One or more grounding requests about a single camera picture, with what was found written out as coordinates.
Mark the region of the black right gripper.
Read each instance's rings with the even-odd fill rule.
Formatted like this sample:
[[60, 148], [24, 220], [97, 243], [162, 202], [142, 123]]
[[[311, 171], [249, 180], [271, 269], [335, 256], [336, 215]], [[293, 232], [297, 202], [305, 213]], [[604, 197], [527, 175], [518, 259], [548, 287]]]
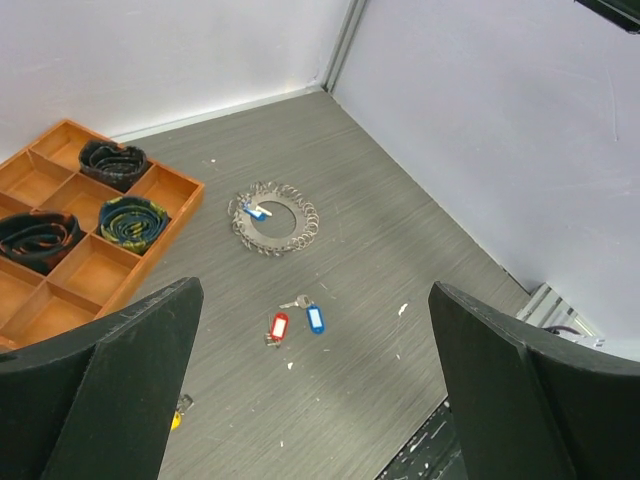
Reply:
[[640, 31], [640, 0], [576, 0], [629, 34]]

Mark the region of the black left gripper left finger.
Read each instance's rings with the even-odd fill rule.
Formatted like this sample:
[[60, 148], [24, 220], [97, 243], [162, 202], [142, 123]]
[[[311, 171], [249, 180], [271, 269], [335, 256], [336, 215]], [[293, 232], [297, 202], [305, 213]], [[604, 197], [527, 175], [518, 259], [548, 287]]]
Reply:
[[2, 353], [2, 478], [157, 478], [203, 302], [184, 277]]

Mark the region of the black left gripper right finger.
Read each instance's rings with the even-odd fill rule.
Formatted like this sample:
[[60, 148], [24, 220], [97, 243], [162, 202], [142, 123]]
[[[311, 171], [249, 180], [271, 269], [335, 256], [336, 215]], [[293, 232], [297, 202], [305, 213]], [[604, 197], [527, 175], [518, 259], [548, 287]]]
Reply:
[[636, 479], [639, 364], [442, 282], [429, 311], [471, 479]]

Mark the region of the key with yellow tag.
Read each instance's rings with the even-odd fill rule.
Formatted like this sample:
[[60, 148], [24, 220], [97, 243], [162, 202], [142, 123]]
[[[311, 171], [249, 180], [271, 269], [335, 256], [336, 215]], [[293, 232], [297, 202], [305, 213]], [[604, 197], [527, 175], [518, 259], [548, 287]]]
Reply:
[[177, 406], [171, 424], [171, 431], [176, 430], [183, 421], [186, 412], [194, 405], [193, 398], [188, 394], [182, 394], [177, 401]]

